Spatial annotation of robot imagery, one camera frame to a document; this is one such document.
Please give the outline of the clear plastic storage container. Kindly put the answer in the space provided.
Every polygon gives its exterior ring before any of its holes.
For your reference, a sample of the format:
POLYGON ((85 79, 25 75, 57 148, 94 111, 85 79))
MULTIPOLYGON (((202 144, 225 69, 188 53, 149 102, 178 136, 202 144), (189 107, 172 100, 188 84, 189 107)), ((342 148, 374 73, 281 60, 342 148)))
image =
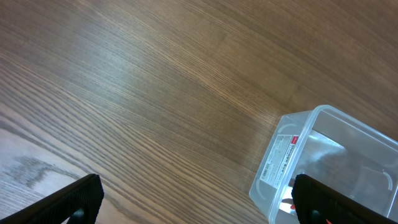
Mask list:
POLYGON ((397 221, 397 141, 330 105, 281 117, 249 191, 269 223, 298 223, 299 174, 397 221))

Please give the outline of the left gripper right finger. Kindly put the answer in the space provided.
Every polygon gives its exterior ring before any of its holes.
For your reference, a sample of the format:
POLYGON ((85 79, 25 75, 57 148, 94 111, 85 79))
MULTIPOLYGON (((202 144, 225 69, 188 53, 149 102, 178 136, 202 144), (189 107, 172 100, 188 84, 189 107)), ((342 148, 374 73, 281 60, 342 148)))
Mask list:
POLYGON ((306 174, 296 176, 292 200, 300 224, 395 224, 306 174))

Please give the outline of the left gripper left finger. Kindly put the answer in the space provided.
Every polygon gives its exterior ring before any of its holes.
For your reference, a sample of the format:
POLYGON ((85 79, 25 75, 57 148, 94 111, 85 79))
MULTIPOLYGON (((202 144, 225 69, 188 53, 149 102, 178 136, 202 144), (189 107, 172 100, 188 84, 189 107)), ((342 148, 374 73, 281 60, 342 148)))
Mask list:
POLYGON ((1 224, 94 224, 104 190, 98 174, 88 174, 38 202, 1 220, 1 224))

